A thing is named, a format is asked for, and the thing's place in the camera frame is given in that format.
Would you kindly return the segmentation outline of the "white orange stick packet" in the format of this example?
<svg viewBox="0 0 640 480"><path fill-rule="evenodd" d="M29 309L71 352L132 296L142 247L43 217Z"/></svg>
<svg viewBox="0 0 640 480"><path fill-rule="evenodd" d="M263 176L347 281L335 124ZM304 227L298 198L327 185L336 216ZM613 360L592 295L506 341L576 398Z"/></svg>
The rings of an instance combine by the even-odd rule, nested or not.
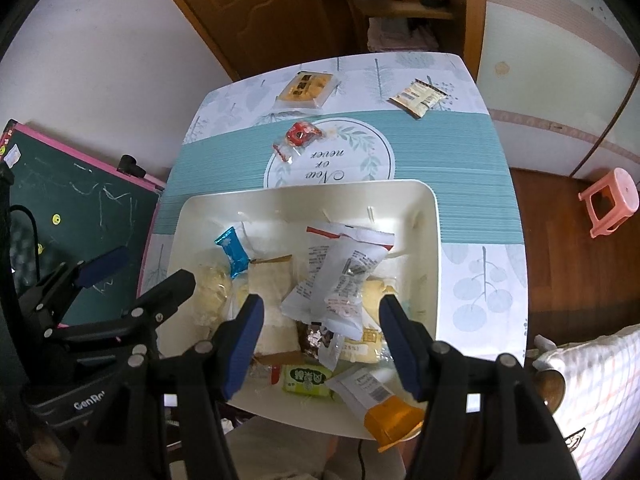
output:
<svg viewBox="0 0 640 480"><path fill-rule="evenodd" d="M353 366L326 381L347 405L383 453L415 437L422 429L425 411L402 400L367 367Z"/></svg>

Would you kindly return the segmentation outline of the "blue white candy packet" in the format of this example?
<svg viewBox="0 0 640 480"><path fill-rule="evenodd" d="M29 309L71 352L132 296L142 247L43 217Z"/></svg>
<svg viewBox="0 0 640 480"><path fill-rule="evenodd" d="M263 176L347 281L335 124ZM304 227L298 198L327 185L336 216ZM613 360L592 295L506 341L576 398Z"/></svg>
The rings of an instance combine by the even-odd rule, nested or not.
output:
<svg viewBox="0 0 640 480"><path fill-rule="evenodd" d="M222 249L229 260L230 278L235 280L248 270L250 257L244 249L234 226L226 229L215 238L215 244Z"/></svg>

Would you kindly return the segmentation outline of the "white red-striped snack bag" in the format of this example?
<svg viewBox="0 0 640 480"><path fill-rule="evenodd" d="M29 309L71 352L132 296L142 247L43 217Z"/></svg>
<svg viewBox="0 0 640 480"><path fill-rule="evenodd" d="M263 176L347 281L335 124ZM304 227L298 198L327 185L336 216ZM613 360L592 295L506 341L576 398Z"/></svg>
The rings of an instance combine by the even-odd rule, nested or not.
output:
<svg viewBox="0 0 640 480"><path fill-rule="evenodd" d="M332 333L362 336L362 285L395 245L395 235L317 222L306 227L308 273L282 301L288 318Z"/></svg>

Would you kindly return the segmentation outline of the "red candy packet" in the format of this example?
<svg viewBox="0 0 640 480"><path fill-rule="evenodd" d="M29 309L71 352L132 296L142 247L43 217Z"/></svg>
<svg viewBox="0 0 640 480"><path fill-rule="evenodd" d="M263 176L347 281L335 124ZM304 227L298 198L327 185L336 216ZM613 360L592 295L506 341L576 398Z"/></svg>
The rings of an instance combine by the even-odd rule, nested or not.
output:
<svg viewBox="0 0 640 480"><path fill-rule="evenodd" d="M296 158L303 155L309 144L323 138L324 132L321 129L311 122L301 120L294 122L282 138L275 140L272 149L277 159L292 164Z"/></svg>

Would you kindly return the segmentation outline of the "cream Lipo biscuit packet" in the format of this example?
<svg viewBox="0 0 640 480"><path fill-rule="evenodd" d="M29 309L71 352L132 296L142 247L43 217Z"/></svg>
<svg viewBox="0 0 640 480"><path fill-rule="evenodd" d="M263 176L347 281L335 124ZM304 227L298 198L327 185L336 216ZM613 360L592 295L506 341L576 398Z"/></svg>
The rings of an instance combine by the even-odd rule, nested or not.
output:
<svg viewBox="0 0 640 480"><path fill-rule="evenodd" d="M448 98L446 92L428 82L415 79L407 88L390 96L387 102L404 110L414 119L421 119Z"/></svg>

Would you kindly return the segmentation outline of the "round yellow bun package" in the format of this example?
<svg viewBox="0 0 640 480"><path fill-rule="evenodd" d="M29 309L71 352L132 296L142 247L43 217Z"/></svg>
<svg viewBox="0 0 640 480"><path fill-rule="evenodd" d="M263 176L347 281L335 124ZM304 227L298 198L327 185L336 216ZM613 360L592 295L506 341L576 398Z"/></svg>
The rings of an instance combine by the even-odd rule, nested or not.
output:
<svg viewBox="0 0 640 480"><path fill-rule="evenodd" d="M194 322L199 326L215 328L226 318L232 279L224 266L199 266L195 281Z"/></svg>

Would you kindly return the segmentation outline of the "sliced bread package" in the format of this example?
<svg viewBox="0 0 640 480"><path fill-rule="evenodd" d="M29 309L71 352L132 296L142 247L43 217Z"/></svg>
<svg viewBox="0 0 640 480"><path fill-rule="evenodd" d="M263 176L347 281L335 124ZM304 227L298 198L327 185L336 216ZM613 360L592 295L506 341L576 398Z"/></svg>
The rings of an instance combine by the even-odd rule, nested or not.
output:
<svg viewBox="0 0 640 480"><path fill-rule="evenodd" d="M264 324L256 344L256 356L268 358L299 352L297 324L281 311L282 301L295 285L291 255L250 264L248 291L264 303Z"/></svg>

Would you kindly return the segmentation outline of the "brown chocolate snack packet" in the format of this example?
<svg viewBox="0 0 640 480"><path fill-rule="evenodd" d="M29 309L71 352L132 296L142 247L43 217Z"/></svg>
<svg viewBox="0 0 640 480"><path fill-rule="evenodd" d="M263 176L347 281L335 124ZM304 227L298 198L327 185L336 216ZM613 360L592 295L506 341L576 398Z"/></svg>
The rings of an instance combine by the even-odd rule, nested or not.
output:
<svg viewBox="0 0 640 480"><path fill-rule="evenodd" d="M308 358L318 360L321 350L328 350L334 333L321 324L297 323L298 344L300 351Z"/></svg>

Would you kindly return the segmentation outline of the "green snack packet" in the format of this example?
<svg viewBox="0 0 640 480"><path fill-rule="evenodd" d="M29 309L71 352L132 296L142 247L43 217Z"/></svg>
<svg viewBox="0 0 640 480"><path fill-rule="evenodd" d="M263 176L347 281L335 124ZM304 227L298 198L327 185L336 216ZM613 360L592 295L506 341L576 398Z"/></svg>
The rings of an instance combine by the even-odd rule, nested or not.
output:
<svg viewBox="0 0 640 480"><path fill-rule="evenodd" d="M326 385L332 378L332 372L321 365L285 365L282 376L285 392L314 398L329 398L332 394Z"/></svg>

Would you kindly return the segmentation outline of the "white plastic tray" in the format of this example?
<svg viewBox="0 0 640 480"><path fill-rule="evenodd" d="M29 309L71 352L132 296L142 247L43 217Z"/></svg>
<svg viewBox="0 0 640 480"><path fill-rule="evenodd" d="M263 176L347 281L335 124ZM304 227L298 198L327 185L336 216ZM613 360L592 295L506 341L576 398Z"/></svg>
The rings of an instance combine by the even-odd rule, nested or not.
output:
<svg viewBox="0 0 640 480"><path fill-rule="evenodd" d="M269 385L242 375L231 404L332 436L398 441L386 408L421 418L402 388L381 333L378 304L396 299L408 318L436 325L440 229L432 189L417 180L266 188L187 200L171 246L171 271L198 290L158 330L178 356L258 295L264 325L250 357L280 366Z"/></svg>

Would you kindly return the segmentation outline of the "white checked bedding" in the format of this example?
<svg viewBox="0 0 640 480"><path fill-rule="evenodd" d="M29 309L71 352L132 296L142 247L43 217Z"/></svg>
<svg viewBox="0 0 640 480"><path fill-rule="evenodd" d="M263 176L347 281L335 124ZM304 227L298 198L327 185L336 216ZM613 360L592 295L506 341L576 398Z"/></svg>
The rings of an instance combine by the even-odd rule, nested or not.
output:
<svg viewBox="0 0 640 480"><path fill-rule="evenodd" d="M602 479L639 426L639 326L558 346L538 335L533 362L565 382L554 421L583 479Z"/></svg>

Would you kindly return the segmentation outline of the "patterned teal tablecloth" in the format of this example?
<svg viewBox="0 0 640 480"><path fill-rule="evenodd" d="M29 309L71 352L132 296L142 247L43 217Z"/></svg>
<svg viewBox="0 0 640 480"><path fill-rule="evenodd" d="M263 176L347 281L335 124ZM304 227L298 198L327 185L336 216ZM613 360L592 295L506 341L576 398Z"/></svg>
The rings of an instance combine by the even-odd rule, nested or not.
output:
<svg viewBox="0 0 640 480"><path fill-rule="evenodd" d="M316 110L274 106L295 67L205 97L160 198L141 288L165 277L179 211L194 195L419 180L435 193L442 239L442 310L435 334L470 356L525 356L528 289L518 201L497 131L462 59L426 52L360 54L310 62L307 70L340 80ZM421 119L387 102L415 79L449 96ZM301 120L321 129L324 138L292 164L281 162L272 144Z"/></svg>

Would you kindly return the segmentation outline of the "pink plastic stool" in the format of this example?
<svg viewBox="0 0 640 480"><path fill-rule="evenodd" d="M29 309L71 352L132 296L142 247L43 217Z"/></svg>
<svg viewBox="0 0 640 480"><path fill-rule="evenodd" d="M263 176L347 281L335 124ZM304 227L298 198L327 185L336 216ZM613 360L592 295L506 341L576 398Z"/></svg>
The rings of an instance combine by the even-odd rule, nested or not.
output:
<svg viewBox="0 0 640 480"><path fill-rule="evenodd" d="M613 234L639 209L639 193L631 174L616 167L578 194L587 209L592 238Z"/></svg>

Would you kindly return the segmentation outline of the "yellow cracker pack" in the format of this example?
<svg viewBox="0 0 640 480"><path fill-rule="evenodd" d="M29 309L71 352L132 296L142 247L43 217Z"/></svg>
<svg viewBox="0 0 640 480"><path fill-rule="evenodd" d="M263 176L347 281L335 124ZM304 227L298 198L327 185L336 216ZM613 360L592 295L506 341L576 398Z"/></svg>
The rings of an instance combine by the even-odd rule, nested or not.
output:
<svg viewBox="0 0 640 480"><path fill-rule="evenodd" d="M282 110L316 110L326 104L339 84L333 74L301 70L280 92L274 106Z"/></svg>

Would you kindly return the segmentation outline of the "brown wooden door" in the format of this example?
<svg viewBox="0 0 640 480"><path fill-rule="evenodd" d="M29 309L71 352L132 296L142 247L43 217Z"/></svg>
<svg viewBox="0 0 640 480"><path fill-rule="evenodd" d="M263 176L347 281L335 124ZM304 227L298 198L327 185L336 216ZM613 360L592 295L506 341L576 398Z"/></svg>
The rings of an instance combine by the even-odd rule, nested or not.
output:
<svg viewBox="0 0 640 480"><path fill-rule="evenodd" d="M358 48L347 0L172 1L233 80Z"/></svg>

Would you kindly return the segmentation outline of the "folded pink cloth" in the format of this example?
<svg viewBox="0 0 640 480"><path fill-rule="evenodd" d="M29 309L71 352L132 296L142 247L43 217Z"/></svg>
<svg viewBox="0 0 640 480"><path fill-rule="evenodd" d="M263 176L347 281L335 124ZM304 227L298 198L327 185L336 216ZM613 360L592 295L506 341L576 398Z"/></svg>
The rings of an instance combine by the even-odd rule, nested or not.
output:
<svg viewBox="0 0 640 480"><path fill-rule="evenodd" d="M439 50L426 21L420 18L369 18L370 52Z"/></svg>

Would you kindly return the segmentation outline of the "wooden shelf unit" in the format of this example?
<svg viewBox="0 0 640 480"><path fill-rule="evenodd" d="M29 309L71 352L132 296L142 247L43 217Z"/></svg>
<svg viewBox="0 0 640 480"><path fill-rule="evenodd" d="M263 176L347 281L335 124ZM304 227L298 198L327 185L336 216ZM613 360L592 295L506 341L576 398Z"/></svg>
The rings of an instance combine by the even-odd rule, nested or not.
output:
<svg viewBox="0 0 640 480"><path fill-rule="evenodd" d="M412 18L431 29L442 52L459 55L473 78L480 71L487 0L347 0L360 50L367 49L370 18Z"/></svg>

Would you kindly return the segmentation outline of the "green chalkboard pink frame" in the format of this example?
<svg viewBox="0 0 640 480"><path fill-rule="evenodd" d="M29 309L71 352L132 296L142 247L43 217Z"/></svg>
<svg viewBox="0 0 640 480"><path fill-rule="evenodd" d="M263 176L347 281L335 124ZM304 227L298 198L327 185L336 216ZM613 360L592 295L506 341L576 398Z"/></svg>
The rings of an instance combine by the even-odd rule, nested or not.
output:
<svg viewBox="0 0 640 480"><path fill-rule="evenodd" d="M89 261L116 247L128 263L82 290L66 325L119 318L138 294L140 269L160 194L153 185L11 120L1 157L15 182L10 255L19 294L60 264Z"/></svg>

